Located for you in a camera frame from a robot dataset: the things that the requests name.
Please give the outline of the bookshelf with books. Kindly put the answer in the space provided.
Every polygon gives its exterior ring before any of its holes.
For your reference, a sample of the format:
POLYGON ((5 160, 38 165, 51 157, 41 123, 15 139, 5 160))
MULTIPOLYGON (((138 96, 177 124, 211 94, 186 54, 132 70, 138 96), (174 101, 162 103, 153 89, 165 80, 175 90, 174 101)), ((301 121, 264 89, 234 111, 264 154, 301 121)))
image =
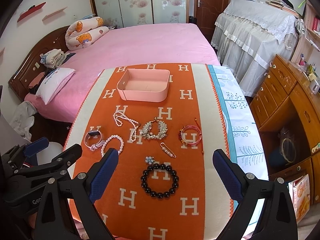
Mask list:
POLYGON ((304 61, 313 66, 319 67, 319 33, 313 30, 313 20, 317 16, 317 12, 311 3, 306 0, 305 5, 305 33, 296 46, 295 52, 291 58, 291 62, 299 64, 301 54, 304 55, 304 61))

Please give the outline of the wooden desk with drawers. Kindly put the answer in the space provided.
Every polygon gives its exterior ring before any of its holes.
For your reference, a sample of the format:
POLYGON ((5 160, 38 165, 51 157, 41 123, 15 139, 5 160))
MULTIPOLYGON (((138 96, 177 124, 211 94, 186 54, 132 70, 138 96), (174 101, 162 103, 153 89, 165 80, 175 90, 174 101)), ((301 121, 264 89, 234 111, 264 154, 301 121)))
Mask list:
POLYGON ((276 55, 250 109, 271 179, 308 175, 311 203, 319 203, 319 95, 297 68, 276 55))

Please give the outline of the pink jewelry tray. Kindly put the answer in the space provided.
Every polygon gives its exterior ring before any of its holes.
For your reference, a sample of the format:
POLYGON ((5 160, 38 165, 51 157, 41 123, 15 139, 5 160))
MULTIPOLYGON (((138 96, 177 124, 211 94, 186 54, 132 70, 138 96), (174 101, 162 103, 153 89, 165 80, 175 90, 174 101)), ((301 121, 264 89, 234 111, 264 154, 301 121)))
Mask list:
POLYGON ((127 69, 117 90, 125 101, 162 102, 167 98, 169 77, 167 69, 127 69))

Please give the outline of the rolled bear pattern quilt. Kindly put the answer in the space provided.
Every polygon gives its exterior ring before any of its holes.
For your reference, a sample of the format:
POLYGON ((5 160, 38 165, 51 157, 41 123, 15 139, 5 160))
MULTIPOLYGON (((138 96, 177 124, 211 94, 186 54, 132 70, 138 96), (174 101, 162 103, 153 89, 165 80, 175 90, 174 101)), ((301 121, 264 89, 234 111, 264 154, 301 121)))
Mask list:
POLYGON ((66 46, 70 51, 86 48, 108 32, 109 28, 104 26, 104 20, 100 17, 78 20, 66 31, 66 46))

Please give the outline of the white pillow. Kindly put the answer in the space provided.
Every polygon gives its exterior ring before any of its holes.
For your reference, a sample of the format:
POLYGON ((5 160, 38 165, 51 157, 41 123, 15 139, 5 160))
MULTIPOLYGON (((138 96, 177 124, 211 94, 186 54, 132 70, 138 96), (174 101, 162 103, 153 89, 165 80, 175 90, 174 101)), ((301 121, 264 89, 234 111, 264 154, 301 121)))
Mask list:
POLYGON ((56 68, 41 82, 36 97, 40 97, 45 105, 50 103, 58 92, 75 74, 72 68, 56 68))

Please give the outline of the orange H pattern blanket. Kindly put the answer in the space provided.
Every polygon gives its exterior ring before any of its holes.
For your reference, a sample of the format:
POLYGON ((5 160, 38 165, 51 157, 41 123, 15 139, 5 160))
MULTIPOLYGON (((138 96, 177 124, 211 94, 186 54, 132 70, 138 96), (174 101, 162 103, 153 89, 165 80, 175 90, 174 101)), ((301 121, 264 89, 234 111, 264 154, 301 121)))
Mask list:
POLYGON ((116 170, 95 202, 106 226, 117 239, 204 239, 204 139, 194 70, 204 64, 149 64, 170 71, 167 98, 160 103, 124 101, 117 83, 126 68, 103 70, 77 114, 66 145, 83 144, 84 136, 100 129, 105 138, 124 141, 116 170), (164 142, 176 154, 165 154, 164 142), (141 186, 145 158, 170 165, 179 186, 169 198, 153 198, 141 186))

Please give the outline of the brown wooden door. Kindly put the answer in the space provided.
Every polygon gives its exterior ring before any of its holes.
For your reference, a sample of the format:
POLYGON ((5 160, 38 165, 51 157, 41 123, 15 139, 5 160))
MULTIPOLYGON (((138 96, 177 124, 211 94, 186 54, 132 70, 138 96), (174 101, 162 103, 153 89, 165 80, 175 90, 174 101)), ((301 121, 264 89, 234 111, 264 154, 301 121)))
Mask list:
POLYGON ((225 10, 230 0, 194 0, 194 16, 204 37, 211 42, 217 17, 225 10))

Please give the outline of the blue flower brooch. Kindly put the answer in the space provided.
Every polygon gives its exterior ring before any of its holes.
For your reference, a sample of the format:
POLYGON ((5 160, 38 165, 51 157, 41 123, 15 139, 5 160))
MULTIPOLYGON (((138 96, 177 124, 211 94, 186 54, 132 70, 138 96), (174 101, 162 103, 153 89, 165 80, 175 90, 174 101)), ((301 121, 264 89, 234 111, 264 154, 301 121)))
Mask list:
POLYGON ((152 156, 147 156, 147 157, 145 158, 145 162, 146 162, 148 165, 153 164, 153 163, 155 162, 154 157, 152 157, 152 156))

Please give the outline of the gold pearl safety pin brooch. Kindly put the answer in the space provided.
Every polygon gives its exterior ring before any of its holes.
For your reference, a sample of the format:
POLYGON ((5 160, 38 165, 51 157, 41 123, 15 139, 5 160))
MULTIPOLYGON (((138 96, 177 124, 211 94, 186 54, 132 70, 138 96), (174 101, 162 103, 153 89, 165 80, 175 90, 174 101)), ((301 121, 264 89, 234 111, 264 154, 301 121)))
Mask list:
POLYGON ((168 146, 164 142, 160 143, 160 147, 161 147, 162 151, 165 154, 167 154, 169 157, 176 158, 176 154, 174 152, 172 152, 172 150, 170 148, 168 148, 168 146))

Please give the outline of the pink bed sheet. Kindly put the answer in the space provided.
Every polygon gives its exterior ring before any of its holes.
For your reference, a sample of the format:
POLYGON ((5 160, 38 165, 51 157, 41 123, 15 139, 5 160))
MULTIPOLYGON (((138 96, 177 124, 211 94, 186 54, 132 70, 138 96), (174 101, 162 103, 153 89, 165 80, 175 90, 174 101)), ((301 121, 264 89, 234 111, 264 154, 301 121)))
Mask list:
POLYGON ((152 63, 201 63, 218 66, 217 55, 199 28, 189 23, 146 24, 109 31, 77 50, 65 64, 74 75, 47 105, 27 94, 45 118, 72 123, 93 83, 104 69, 152 63))

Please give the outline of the pink wall shelf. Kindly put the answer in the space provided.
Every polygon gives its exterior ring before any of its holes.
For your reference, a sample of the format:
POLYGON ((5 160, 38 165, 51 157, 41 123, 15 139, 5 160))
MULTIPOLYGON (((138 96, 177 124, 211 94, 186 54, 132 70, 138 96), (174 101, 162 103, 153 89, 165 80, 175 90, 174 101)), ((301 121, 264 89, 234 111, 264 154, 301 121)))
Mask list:
POLYGON ((51 12, 51 13, 47 14, 47 15, 44 16, 44 18, 42 19, 42 22, 44 22, 44 21, 46 21, 47 19, 49 19, 49 18, 51 18, 51 17, 53 17, 53 16, 55 16, 55 15, 63 12, 66 8, 67 8, 67 7, 63 7, 63 8, 61 8, 61 9, 58 9, 58 10, 56 10, 56 11, 54 11, 54 12, 51 12))

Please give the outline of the floral sliding wardrobe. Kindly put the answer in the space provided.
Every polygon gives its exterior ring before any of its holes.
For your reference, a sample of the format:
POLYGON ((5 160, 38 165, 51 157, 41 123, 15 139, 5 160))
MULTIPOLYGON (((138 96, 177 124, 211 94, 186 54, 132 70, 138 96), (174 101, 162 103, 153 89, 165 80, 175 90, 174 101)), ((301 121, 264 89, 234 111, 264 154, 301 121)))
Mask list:
POLYGON ((188 0, 91 0, 104 25, 115 28, 144 24, 186 23, 188 0))

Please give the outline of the light blue patterned tablecloth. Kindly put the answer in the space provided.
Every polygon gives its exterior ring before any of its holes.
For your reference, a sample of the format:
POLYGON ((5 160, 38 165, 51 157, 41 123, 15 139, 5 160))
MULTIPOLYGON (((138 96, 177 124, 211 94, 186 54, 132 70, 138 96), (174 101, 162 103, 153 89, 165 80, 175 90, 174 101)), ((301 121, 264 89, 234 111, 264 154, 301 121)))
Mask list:
POLYGON ((213 166, 221 148, 244 172, 268 179, 263 146, 249 105, 231 71, 203 65, 194 70, 203 93, 199 96, 204 139, 204 239, 215 239, 237 206, 213 166))

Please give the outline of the white crumpled clothes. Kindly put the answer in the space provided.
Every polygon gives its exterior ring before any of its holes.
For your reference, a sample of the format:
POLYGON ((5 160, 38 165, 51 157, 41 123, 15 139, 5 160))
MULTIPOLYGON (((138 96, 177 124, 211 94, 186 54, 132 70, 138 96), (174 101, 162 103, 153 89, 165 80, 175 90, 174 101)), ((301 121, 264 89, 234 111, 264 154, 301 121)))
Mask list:
POLYGON ((10 126, 24 139, 31 141, 30 128, 34 125, 36 108, 29 101, 19 104, 9 122, 10 126))

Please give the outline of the folded beige clothes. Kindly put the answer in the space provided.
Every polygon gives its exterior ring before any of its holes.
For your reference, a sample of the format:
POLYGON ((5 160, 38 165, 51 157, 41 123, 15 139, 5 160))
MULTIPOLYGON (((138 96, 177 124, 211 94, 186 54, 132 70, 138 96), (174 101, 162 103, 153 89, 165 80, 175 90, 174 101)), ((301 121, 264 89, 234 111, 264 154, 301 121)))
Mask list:
POLYGON ((40 63, 49 69, 55 69, 63 64, 66 54, 61 49, 52 49, 40 55, 40 63))

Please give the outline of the white lace covered furniture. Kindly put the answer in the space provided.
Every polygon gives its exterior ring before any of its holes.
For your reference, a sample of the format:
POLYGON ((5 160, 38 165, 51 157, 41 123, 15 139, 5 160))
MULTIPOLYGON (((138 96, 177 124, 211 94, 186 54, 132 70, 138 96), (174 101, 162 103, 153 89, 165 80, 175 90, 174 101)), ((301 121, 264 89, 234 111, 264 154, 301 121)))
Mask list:
POLYGON ((255 96, 276 55, 291 59, 296 21, 289 12, 248 0, 232 0, 217 17, 211 45, 245 96, 255 96))

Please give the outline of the dark wooden headboard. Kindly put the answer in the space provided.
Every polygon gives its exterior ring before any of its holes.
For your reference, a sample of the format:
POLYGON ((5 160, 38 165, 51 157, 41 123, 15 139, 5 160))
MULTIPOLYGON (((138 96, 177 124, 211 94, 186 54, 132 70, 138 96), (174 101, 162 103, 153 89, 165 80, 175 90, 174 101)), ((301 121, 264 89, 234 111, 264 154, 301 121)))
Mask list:
POLYGON ((29 93, 29 84, 41 72, 46 70, 44 64, 40 62, 41 54, 45 54, 52 49, 61 49, 66 52, 67 46, 65 42, 65 34, 68 26, 56 29, 44 36, 29 51, 22 64, 15 74, 8 81, 9 87, 20 101, 24 101, 25 96, 29 93))

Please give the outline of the red wall shelf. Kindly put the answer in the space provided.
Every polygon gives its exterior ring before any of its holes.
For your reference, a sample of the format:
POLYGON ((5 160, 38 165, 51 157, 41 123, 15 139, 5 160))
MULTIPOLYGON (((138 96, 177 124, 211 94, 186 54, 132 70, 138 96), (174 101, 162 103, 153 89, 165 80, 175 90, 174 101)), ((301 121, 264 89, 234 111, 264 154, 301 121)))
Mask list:
POLYGON ((40 3, 38 5, 33 5, 32 7, 30 7, 27 11, 21 13, 21 15, 19 16, 17 23, 22 21, 23 19, 25 19, 26 17, 28 17, 29 15, 33 14, 34 12, 42 9, 42 7, 46 4, 46 2, 40 3))

